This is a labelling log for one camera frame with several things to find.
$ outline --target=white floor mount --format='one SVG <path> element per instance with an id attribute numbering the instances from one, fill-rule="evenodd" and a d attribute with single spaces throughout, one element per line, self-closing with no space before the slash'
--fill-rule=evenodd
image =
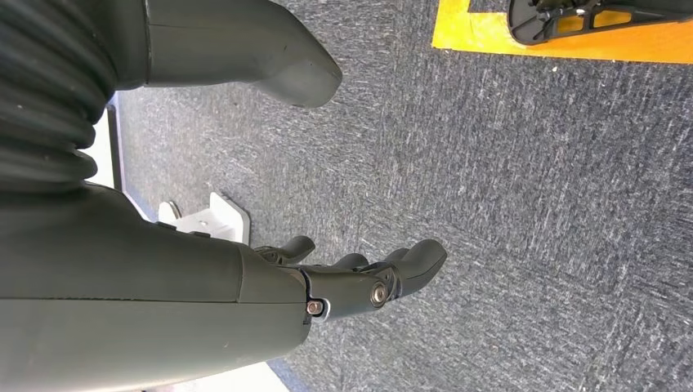
<path id="1" fill-rule="evenodd" d="M 173 201 L 159 204 L 159 221 L 174 225 L 183 233 L 199 231 L 235 243 L 248 245 L 250 242 L 248 213 L 214 192 L 209 195 L 209 208 L 192 215 L 183 216 Z"/>

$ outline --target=bolt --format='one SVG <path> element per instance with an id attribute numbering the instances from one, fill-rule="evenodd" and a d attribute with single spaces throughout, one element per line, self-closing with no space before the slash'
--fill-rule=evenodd
<path id="1" fill-rule="evenodd" d="M 313 316 L 320 315 L 323 313 L 323 302 L 322 301 L 308 301 L 306 305 L 306 311 L 308 314 Z"/>
<path id="2" fill-rule="evenodd" d="M 385 304 L 385 300 L 387 300 L 387 288 L 381 282 L 375 283 L 370 294 L 370 301 L 373 303 L 373 306 L 378 308 Z"/>

